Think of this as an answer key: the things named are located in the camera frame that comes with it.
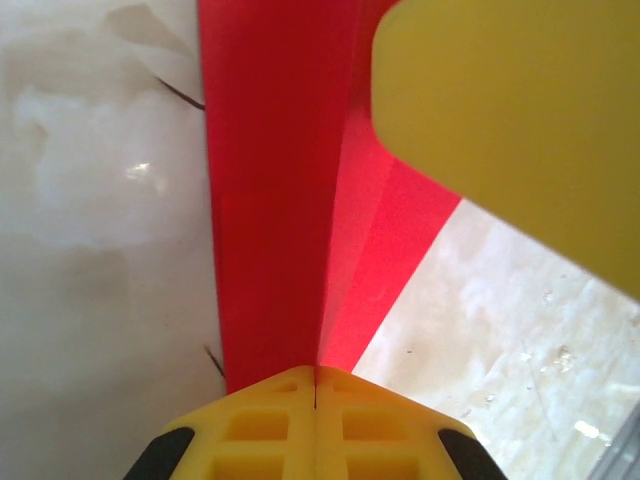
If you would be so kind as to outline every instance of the white surface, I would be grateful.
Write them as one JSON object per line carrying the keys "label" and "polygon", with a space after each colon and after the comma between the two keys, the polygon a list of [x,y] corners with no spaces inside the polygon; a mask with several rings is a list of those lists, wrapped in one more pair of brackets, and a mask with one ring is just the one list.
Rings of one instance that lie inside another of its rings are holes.
{"label": "white surface", "polygon": [[[0,478],[121,478],[222,394],[195,1],[0,2]],[[638,399],[638,305],[463,204],[356,373],[581,478]]]}

